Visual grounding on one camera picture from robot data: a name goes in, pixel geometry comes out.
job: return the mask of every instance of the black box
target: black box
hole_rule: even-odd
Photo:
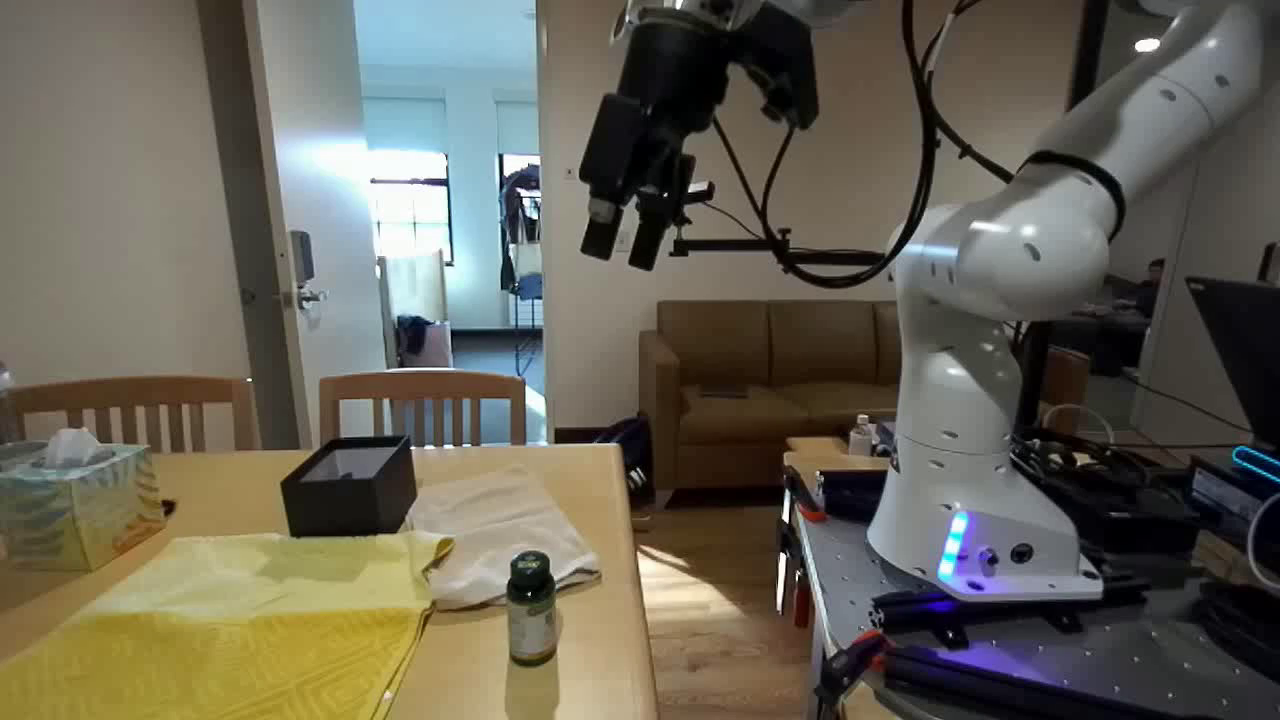
[[[825,512],[869,525],[879,509],[883,472],[825,468]]]
[[[289,536],[399,532],[415,499],[404,436],[343,436],[312,452],[279,484]]]

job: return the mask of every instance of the sofa cushion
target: sofa cushion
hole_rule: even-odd
[[[856,412],[897,412],[891,385],[781,385],[773,394],[804,412],[804,434],[850,434]]]
[[[679,442],[802,436],[804,412],[762,385],[683,385]]]
[[[693,385],[769,381],[769,316],[757,301],[661,301],[658,334],[673,345]]]
[[[888,306],[877,306],[877,381],[879,385],[897,385],[897,377],[900,377],[900,356],[903,356],[903,350],[900,350],[900,327],[897,327],[897,306],[888,301]]]
[[[877,385],[877,306],[785,301],[769,307],[773,385]]]

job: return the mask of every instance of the yellow cloth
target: yellow cloth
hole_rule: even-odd
[[[441,536],[186,536],[0,665],[0,715],[386,715]]]

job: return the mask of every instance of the blue light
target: blue light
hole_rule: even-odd
[[[966,536],[967,532],[967,512],[955,512],[954,515],[954,536]]]
[[[966,532],[967,532],[967,512],[955,512],[955,515],[954,515],[954,529],[950,529],[943,557],[939,557],[939,566],[937,566],[937,576],[939,576],[939,581],[954,581],[954,576],[955,576],[955,568],[959,568],[959,547],[966,547]]]
[[[1260,449],[1249,449],[1249,445],[1231,449],[1231,465],[1260,475],[1260,479],[1280,484],[1280,462]]]

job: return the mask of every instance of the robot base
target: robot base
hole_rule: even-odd
[[[943,495],[950,484],[888,475],[869,532],[877,557],[966,605],[1101,600],[1106,581],[1073,521],[1013,468],[992,484],[984,505],[966,505],[966,493]]]

